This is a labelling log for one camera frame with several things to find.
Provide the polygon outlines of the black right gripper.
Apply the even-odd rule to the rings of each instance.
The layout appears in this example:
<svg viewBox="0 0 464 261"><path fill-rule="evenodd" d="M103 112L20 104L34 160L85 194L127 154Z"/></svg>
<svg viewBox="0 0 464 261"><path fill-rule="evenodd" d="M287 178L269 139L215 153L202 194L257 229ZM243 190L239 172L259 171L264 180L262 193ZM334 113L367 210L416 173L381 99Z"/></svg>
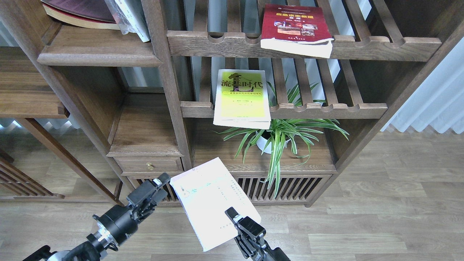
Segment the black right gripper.
<svg viewBox="0 0 464 261"><path fill-rule="evenodd" d="M253 261L290 261L290 258L279 247L271 249L264 240L266 230L248 216L239 215L234 207L225 211L226 216L237 229L234 238L245 259Z"/></svg>

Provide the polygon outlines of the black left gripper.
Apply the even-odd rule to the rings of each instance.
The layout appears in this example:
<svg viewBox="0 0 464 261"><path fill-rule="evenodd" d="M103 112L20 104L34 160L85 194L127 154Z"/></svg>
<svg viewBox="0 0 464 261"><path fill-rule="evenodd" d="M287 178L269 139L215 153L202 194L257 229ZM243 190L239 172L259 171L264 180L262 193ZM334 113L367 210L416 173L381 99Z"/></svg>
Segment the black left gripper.
<svg viewBox="0 0 464 261"><path fill-rule="evenodd" d="M146 180L127 196L128 206L115 205L100 217L93 215L98 225L98 231L92 235L93 246L121 246L167 197L167 191L163 186L169 181L167 173L162 173L156 179Z"/></svg>

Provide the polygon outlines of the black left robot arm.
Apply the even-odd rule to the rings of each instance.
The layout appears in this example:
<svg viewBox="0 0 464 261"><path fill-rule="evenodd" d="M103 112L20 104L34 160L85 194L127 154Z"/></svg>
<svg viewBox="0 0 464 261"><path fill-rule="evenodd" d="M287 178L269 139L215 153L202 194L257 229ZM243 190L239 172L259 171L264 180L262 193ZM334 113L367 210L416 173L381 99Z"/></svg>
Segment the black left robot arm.
<svg viewBox="0 0 464 261"><path fill-rule="evenodd" d="M122 245L138 230L144 221L167 196L163 189L170 180L167 173L158 178L145 180L127 196L126 206L115 205L100 217L93 215L99 227L96 233L89 234L87 240L72 250L54 251L44 245L25 261L100 261L107 256L107 250L118 251Z"/></svg>

